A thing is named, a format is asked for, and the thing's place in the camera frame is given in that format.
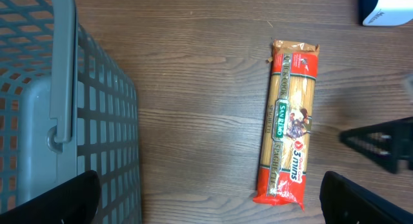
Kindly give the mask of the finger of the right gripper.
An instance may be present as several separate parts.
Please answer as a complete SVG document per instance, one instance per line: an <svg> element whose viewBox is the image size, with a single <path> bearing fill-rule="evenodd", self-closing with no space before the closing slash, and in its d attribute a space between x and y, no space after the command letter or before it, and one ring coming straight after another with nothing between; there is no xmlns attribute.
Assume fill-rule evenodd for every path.
<svg viewBox="0 0 413 224"><path fill-rule="evenodd" d="M339 140L390 173L398 173L400 160L412 170L411 117L342 131Z"/></svg>

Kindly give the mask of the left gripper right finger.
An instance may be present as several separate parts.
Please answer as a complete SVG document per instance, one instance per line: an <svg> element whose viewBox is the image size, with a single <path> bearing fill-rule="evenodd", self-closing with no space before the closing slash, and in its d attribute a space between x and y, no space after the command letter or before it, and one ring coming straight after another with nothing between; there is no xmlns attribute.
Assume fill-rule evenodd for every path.
<svg viewBox="0 0 413 224"><path fill-rule="evenodd" d="M333 171L325 173L319 199L326 224L412 224L412 213Z"/></svg>

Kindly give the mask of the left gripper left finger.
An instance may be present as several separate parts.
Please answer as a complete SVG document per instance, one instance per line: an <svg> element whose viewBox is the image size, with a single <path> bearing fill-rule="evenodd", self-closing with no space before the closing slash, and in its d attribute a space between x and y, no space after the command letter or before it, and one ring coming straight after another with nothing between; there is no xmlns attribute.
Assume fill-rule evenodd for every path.
<svg viewBox="0 0 413 224"><path fill-rule="evenodd" d="M1 215L1 224L91 223L101 185L96 171L86 171Z"/></svg>

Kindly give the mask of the spaghetti packet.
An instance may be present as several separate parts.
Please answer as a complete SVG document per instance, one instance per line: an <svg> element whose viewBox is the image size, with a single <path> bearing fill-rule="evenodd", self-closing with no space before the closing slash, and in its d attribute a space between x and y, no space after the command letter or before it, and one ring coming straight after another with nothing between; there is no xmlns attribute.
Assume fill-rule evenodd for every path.
<svg viewBox="0 0 413 224"><path fill-rule="evenodd" d="M319 46L275 40L255 203L304 205Z"/></svg>

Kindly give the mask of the white barcode scanner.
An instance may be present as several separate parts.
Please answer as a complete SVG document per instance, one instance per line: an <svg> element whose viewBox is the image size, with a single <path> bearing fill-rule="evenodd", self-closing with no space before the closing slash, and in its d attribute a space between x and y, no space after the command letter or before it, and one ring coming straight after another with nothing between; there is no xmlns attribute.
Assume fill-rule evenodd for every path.
<svg viewBox="0 0 413 224"><path fill-rule="evenodd" d="M412 0L358 0L363 26L399 26L412 20Z"/></svg>

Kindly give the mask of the grey plastic basket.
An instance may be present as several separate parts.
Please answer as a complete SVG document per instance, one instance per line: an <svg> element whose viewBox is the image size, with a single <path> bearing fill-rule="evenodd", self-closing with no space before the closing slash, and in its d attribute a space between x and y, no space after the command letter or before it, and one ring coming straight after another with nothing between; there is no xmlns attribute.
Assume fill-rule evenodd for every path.
<svg viewBox="0 0 413 224"><path fill-rule="evenodd" d="M75 0L1 0L1 215L94 170L91 223L141 223L137 102Z"/></svg>

